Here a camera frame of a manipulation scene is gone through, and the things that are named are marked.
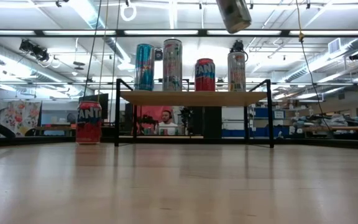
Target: soda can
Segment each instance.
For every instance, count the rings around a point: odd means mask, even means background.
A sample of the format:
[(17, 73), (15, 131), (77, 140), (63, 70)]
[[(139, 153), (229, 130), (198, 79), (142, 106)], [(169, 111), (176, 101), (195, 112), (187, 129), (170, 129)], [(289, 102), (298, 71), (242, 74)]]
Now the soda can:
[(229, 91), (246, 91), (246, 57), (244, 52), (227, 56)]
[(180, 40), (168, 39), (163, 46), (163, 91), (181, 91), (182, 44)]
[(82, 101), (78, 105), (76, 125), (77, 144), (100, 143), (102, 134), (102, 107), (95, 101)]
[(135, 90), (153, 91), (154, 52), (149, 44), (139, 44), (136, 48)]
[(249, 27), (252, 23), (251, 14), (245, 0), (216, 0), (226, 30), (234, 34)]
[(215, 91), (215, 64), (212, 59), (197, 60), (195, 72), (196, 91)]

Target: floor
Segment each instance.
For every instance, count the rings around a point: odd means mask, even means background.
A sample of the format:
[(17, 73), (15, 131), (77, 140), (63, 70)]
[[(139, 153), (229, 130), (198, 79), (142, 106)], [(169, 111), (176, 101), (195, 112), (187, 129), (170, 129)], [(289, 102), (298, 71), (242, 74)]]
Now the floor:
[(358, 150), (4, 147), (0, 223), (358, 224)]

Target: man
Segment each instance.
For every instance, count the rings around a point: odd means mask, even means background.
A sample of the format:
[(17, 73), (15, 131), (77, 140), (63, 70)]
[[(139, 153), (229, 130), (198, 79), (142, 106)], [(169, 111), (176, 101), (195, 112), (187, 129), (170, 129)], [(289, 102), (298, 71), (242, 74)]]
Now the man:
[(161, 130), (167, 130), (168, 135), (175, 135), (175, 131), (178, 125), (172, 122), (171, 111), (163, 111), (161, 114), (161, 118), (162, 122), (158, 124), (160, 126), (159, 134), (161, 133)]

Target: red can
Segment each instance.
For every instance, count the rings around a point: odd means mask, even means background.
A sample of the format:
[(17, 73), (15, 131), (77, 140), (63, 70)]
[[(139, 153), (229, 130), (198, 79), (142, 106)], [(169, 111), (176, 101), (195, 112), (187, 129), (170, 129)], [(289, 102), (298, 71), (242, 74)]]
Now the red can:
[(215, 91), (215, 64), (212, 59), (199, 59), (195, 72), (196, 91)]
[(97, 144), (102, 134), (102, 107), (95, 101), (82, 101), (78, 105), (76, 142)]

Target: aluminum can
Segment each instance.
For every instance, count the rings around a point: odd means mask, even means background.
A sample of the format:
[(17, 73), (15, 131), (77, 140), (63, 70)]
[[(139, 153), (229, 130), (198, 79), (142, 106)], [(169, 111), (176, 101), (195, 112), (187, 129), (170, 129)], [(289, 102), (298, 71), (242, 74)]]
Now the aluminum can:
[(246, 91), (246, 57), (243, 52), (227, 56), (229, 91)]
[(76, 139), (78, 144), (100, 143), (102, 134), (102, 107), (99, 102), (82, 101), (78, 105)]
[(212, 59), (197, 60), (195, 72), (196, 91), (215, 91), (215, 64)]
[(136, 48), (135, 90), (153, 91), (154, 52), (149, 44), (139, 44)]
[(163, 91), (181, 91), (182, 81), (182, 43), (168, 39), (163, 46)]
[(226, 30), (234, 34), (249, 27), (252, 23), (251, 14), (245, 0), (216, 0)]

